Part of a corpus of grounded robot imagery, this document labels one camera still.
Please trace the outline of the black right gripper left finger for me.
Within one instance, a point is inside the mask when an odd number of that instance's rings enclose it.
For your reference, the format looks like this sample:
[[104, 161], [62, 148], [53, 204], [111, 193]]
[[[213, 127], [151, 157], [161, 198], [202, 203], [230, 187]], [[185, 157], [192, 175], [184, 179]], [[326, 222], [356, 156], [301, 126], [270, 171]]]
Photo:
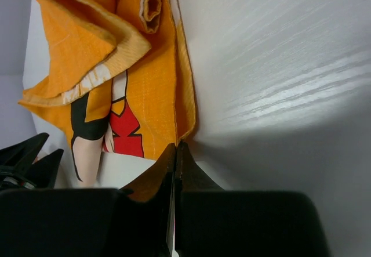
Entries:
[[176, 146], [119, 189], [110, 230], [110, 256], [172, 256]]

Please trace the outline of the orange cartoon cloth placemat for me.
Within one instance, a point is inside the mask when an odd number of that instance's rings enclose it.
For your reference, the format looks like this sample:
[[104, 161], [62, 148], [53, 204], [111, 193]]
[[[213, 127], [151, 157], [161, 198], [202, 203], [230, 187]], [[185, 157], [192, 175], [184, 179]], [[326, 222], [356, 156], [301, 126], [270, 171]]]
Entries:
[[47, 76], [20, 104], [59, 128], [76, 187], [95, 185], [103, 151], [157, 160], [195, 128], [178, 0], [36, 0]]

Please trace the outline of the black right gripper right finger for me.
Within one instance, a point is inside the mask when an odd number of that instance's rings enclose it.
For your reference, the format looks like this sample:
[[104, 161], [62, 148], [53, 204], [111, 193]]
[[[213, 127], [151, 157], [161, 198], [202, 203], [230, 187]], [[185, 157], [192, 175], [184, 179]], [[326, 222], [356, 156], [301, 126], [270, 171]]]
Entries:
[[177, 148], [175, 250], [180, 256], [329, 256], [316, 207], [291, 191], [228, 191]]

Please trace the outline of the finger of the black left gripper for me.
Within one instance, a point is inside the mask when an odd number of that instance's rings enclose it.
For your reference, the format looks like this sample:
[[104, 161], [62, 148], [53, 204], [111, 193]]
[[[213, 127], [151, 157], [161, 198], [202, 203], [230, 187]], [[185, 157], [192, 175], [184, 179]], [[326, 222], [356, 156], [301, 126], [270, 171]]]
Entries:
[[39, 133], [18, 144], [1, 149], [1, 170], [25, 170], [36, 159], [49, 137]]
[[54, 188], [64, 150], [57, 149], [30, 166], [26, 178], [38, 189]]

